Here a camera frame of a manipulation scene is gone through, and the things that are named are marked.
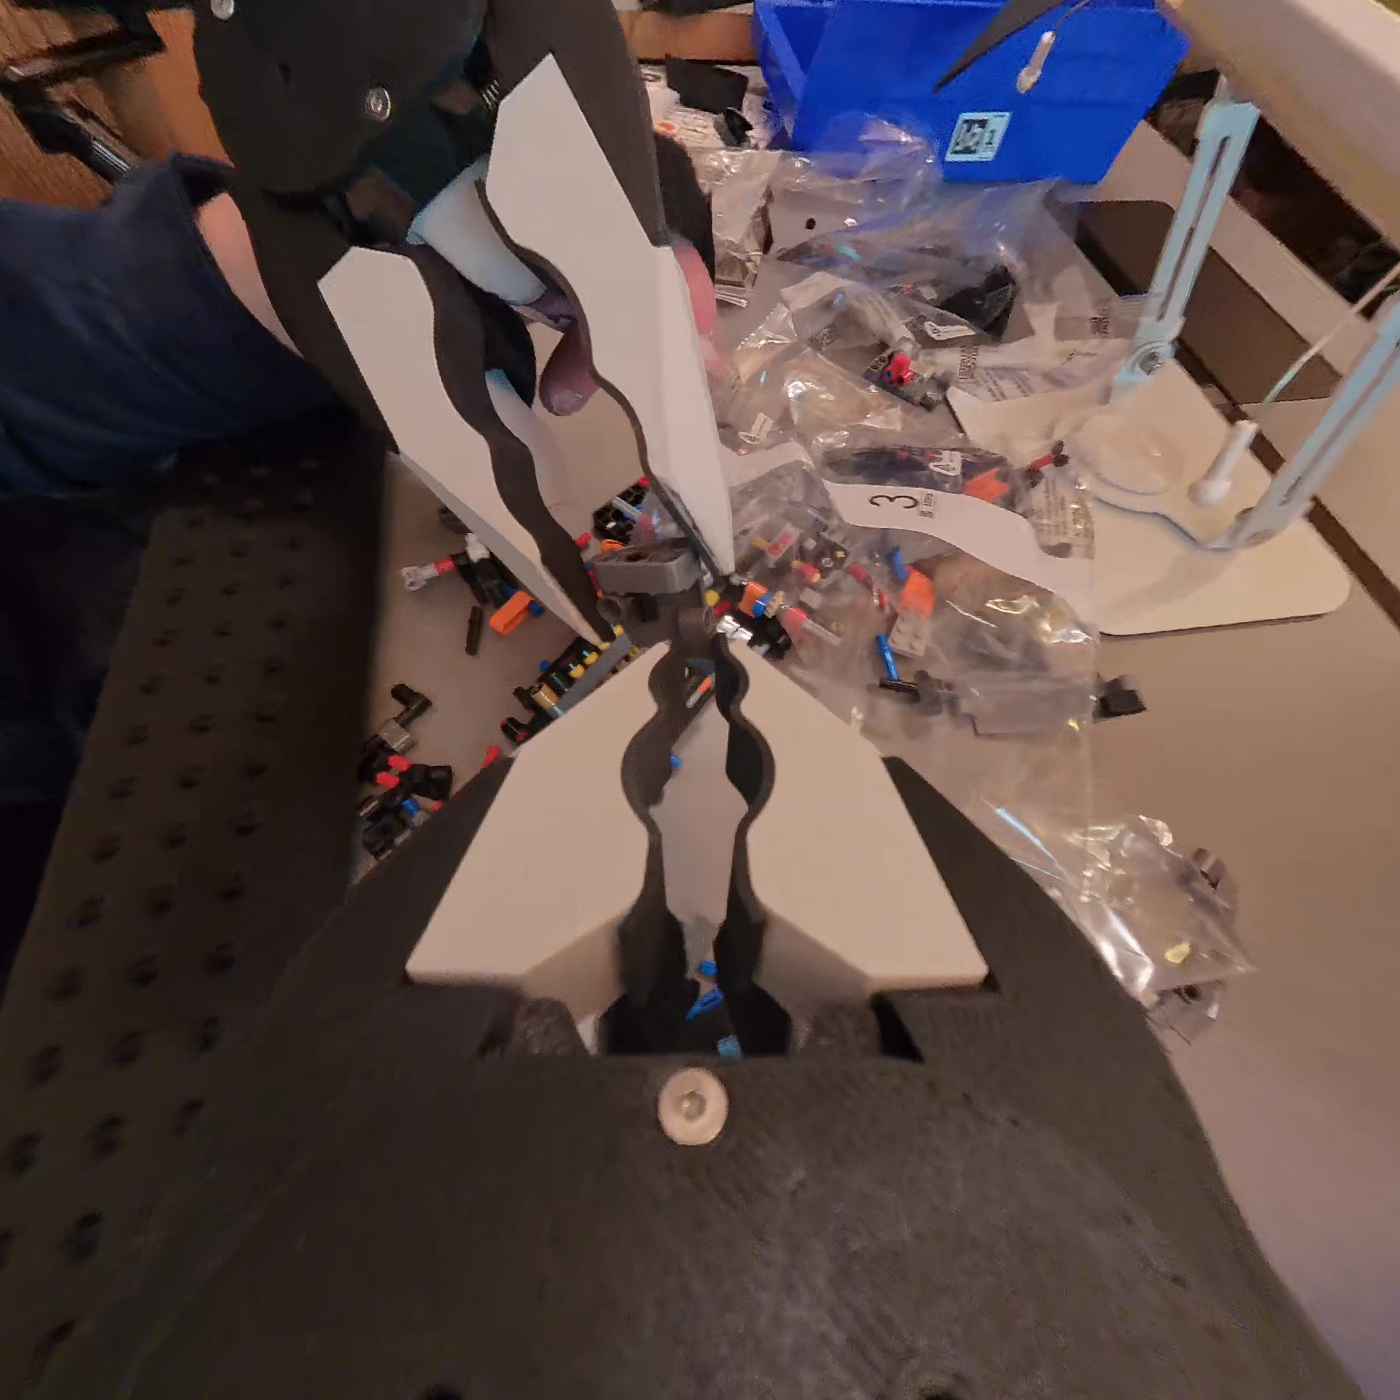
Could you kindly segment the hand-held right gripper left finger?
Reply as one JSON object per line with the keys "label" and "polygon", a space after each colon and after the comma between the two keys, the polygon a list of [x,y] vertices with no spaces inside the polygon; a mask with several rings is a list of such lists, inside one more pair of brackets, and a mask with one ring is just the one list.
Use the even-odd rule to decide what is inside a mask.
{"label": "hand-held right gripper left finger", "polygon": [[686,661],[658,643],[505,775],[408,955],[410,983],[551,1000],[615,1045],[678,1045],[696,983],[668,901],[656,806]]}

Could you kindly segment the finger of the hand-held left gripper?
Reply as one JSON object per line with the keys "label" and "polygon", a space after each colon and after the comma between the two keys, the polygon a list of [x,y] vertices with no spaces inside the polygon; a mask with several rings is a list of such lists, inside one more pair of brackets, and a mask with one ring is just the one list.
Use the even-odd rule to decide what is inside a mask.
{"label": "finger of the hand-held left gripper", "polygon": [[635,430],[641,471],[710,571],[735,568],[730,488],[688,281],[650,233],[555,55],[500,98],[483,200],[566,293],[588,366]]}
{"label": "finger of the hand-held left gripper", "polygon": [[351,248],[320,280],[396,455],[570,630],[615,640],[571,535],[540,490],[556,458],[531,408],[485,368],[480,306],[423,246]]}

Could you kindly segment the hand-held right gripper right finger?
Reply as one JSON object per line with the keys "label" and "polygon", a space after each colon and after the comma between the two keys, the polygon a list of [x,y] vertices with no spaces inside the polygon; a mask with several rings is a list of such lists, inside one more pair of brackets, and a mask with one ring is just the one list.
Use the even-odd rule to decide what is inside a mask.
{"label": "hand-held right gripper right finger", "polygon": [[893,991],[980,986],[988,965],[878,750],[725,638],[715,698],[743,798],[713,960],[743,1053]]}

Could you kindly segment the partly built lego engine block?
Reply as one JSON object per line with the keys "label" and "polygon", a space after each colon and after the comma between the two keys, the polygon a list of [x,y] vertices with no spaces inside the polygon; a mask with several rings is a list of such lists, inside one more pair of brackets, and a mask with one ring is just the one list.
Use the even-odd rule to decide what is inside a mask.
{"label": "partly built lego engine block", "polygon": [[523,745],[625,670],[640,651],[620,628],[603,645],[573,638],[560,655],[540,661],[536,673],[513,688],[516,711],[501,716],[500,735],[508,745]]}

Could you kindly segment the dark grey lego beam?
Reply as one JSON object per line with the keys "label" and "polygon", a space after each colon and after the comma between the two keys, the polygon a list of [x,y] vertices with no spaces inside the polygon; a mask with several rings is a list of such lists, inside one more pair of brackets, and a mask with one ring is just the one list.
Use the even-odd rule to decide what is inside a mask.
{"label": "dark grey lego beam", "polygon": [[706,580],[703,561],[680,538],[600,551],[590,570],[608,596],[671,596]]}

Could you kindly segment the clear bags of parts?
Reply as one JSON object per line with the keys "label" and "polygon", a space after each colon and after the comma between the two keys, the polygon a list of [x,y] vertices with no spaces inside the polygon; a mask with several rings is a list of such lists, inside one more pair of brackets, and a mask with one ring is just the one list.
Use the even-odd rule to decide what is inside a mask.
{"label": "clear bags of parts", "polygon": [[1096,716],[1075,488],[978,448],[796,440],[735,456],[710,600],[865,736],[1051,745]]}

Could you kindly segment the person's left forearm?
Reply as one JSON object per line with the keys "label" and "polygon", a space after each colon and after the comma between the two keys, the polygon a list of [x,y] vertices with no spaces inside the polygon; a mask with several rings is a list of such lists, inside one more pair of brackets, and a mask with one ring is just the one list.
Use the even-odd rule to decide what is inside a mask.
{"label": "person's left forearm", "polygon": [[278,333],[230,178],[173,153],[98,208],[1,201],[3,498],[95,491],[335,405]]}

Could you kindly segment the grey red lego axle assembly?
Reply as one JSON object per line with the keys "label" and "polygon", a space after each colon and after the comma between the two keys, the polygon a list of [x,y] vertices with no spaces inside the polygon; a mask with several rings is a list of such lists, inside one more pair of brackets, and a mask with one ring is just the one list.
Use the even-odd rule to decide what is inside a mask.
{"label": "grey red lego axle assembly", "polygon": [[455,576],[481,606],[500,606],[518,588],[511,570],[471,533],[466,533],[465,546],[458,551],[425,565],[405,565],[398,576],[410,591]]}

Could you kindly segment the person's left hand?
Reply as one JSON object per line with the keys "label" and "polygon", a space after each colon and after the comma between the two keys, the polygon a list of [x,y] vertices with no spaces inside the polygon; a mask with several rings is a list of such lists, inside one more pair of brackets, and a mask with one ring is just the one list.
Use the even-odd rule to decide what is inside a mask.
{"label": "person's left hand", "polygon": [[538,375],[538,396],[556,416],[578,413],[598,390],[591,371],[586,325],[568,293],[548,288],[528,306],[536,321],[560,333],[545,368]]}

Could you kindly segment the black power adapter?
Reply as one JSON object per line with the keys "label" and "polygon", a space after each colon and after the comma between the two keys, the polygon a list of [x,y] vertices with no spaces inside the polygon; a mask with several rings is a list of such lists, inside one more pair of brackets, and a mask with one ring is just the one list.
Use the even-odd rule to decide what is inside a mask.
{"label": "black power adapter", "polygon": [[705,60],[665,56],[663,75],[680,105],[713,115],[738,110],[748,90],[745,73]]}

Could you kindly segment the wooden partition panel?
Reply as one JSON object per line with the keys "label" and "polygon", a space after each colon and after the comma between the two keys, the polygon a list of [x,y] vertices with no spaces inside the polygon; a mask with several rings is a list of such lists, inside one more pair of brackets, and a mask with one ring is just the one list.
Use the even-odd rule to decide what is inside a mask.
{"label": "wooden partition panel", "polygon": [[193,3],[1,3],[1,195],[91,208],[143,160],[220,160]]}

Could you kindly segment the blue plastic bin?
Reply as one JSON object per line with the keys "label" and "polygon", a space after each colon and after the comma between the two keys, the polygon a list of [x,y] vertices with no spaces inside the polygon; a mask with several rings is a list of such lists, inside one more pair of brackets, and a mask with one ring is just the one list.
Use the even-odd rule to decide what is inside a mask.
{"label": "blue plastic bin", "polygon": [[1188,40],[1163,3],[1060,3],[941,91],[1003,3],[753,3],[786,146],[850,150],[866,118],[918,135],[946,181],[1098,183]]}

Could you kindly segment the clear bag of dark parts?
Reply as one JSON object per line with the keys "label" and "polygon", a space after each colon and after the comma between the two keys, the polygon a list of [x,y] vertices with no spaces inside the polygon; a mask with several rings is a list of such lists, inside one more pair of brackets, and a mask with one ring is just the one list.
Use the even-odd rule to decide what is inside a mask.
{"label": "clear bag of dark parts", "polygon": [[950,236],[910,241],[833,231],[788,258],[851,285],[851,306],[891,330],[888,345],[998,345],[1020,300],[1020,281],[998,250],[960,250]]}

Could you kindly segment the black perforated board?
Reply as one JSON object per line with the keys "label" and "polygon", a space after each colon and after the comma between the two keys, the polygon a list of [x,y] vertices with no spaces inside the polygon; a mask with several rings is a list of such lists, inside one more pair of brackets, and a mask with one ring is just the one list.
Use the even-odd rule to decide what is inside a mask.
{"label": "black perforated board", "polygon": [[175,471],[3,1005],[3,1396],[470,1396],[525,1283],[521,1000],[408,953],[510,760],[358,886],[388,451]]}

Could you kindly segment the clear bag with warning print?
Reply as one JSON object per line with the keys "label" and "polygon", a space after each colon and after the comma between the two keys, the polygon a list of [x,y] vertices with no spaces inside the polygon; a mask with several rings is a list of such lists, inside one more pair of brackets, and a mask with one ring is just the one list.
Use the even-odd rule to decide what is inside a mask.
{"label": "clear bag with warning print", "polygon": [[998,341],[956,351],[938,371],[943,401],[971,435],[986,411],[1066,391],[1101,391],[1126,361],[1141,301],[1135,296],[1016,305]]}

